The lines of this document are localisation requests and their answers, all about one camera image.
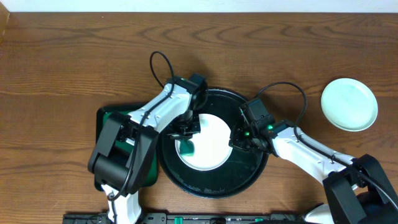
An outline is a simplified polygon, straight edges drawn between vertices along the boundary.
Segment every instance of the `black round tray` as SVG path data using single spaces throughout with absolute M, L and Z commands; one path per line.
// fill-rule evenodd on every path
M 242 119 L 239 106 L 248 99 L 239 93 L 224 89 L 210 89 L 206 105 L 196 113 L 213 114 L 221 118 L 230 129 Z M 246 190 L 264 170 L 268 155 L 232 150 L 228 160 L 220 167 L 199 171 L 185 165 L 179 158 L 174 140 L 165 129 L 159 136 L 157 155 L 169 179 L 182 190 L 204 198 L 225 198 Z

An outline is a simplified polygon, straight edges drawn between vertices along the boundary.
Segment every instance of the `white plate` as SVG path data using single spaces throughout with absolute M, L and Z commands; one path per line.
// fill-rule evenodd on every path
M 212 114 L 199 114 L 200 133 L 190 141 L 195 146 L 192 156 L 180 155 L 180 141 L 175 141 L 175 149 L 180 159 L 189 167 L 207 171 L 221 166 L 231 155 L 228 145 L 231 130 L 219 117 Z
M 377 101 L 363 83 L 351 78 L 340 78 L 326 86 L 321 106 L 326 118 L 346 131 L 362 131 L 377 118 Z

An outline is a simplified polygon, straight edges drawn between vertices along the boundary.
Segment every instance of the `wooden table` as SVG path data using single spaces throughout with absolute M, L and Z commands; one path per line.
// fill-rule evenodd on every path
M 13 13 L 0 47 L 0 222 L 61 223 L 67 212 L 107 210 L 87 171 L 96 111 L 152 99 L 154 50 L 177 74 L 198 72 L 211 86 L 248 97 L 261 87 L 294 82 L 308 94 L 300 127 L 337 151 L 373 155 L 398 190 L 398 15 Z M 169 77 L 157 57 L 161 80 Z M 374 92 L 376 122 L 350 133 L 324 117 L 320 96 L 341 77 Z M 278 119 L 294 120 L 302 97 L 289 86 L 264 102 Z M 162 169 L 141 205 L 169 212 L 303 212 L 326 202 L 323 187 L 290 162 L 270 157 L 261 177 L 222 200 L 191 196 Z

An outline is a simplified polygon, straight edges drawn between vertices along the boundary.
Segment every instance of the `white wall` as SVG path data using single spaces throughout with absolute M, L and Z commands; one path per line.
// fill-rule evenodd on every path
M 10 12 L 398 12 L 398 0 L 0 0 Z

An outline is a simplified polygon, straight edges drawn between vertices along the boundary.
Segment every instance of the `green tray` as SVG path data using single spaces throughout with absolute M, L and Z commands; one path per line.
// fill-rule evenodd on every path
M 145 103 L 134 103 L 131 105 L 120 105 L 120 106 L 105 106 L 103 108 L 100 108 L 97 111 L 97 124 L 96 124 L 96 141 L 98 140 L 101 130 L 103 128 L 103 125 L 107 118 L 111 115 L 112 112 L 118 111 L 122 114 L 128 114 L 132 111 L 138 110 L 139 108 L 143 107 Z M 116 141 L 115 145 L 120 148 L 125 150 L 126 152 L 130 153 L 133 149 L 134 146 L 126 143 L 126 142 L 120 142 Z M 156 154 L 154 156 L 154 160 L 152 161 L 152 165 L 150 166 L 150 170 L 148 172 L 148 176 L 142 185 L 142 187 L 149 187 L 151 185 L 154 185 L 157 180 L 157 158 Z M 95 187 L 99 190 L 101 190 L 101 186 L 97 183 L 95 183 Z

